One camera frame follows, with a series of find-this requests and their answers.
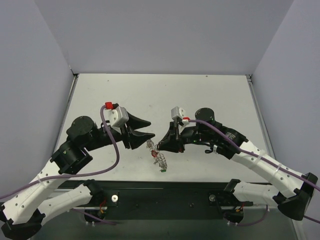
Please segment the red key tag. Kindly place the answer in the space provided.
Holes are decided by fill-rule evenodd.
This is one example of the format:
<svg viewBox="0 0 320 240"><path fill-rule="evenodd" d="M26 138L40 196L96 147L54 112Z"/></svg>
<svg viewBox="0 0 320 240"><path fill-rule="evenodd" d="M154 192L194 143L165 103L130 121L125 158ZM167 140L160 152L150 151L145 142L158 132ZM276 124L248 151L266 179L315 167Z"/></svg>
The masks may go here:
<svg viewBox="0 0 320 240"><path fill-rule="evenodd" d="M156 157L158 156L158 152L155 151L155 150L152 150L152 151L151 151L151 155L152 155L154 158L156 158Z"/></svg>

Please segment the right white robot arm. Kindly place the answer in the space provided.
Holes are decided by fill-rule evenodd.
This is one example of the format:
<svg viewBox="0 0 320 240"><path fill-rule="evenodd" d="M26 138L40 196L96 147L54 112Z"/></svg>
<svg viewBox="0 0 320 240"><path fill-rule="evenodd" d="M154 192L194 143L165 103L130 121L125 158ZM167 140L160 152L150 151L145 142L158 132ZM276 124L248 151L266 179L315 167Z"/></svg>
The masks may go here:
<svg viewBox="0 0 320 240"><path fill-rule="evenodd" d="M183 153L185 146L208 146L206 154L215 153L241 164L253 171L268 184L231 180L225 191L237 201L277 207L286 217L301 221L316 190L318 177L303 174L278 162L255 146L246 136L215 120L215 113L208 107L187 117L181 107L171 110L172 121L163 139L157 144L159 151Z"/></svg>

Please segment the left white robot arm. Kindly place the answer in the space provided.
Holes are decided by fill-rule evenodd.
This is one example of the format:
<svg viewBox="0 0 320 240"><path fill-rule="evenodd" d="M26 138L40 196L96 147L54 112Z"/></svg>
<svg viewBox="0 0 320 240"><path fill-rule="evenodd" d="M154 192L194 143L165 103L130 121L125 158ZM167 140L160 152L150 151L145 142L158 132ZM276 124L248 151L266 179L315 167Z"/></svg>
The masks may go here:
<svg viewBox="0 0 320 240"><path fill-rule="evenodd" d="M93 157L89 151L123 142L127 149L137 149L155 136L139 132L151 122L131 115L123 107L107 110L108 120L101 128L88 116L77 117L66 131L66 141L48 160L27 187L15 191L12 198L0 206L1 230L11 240L27 240L52 218L81 205L102 206L108 200L104 190L93 179L76 188L50 198L62 183L78 177Z"/></svg>

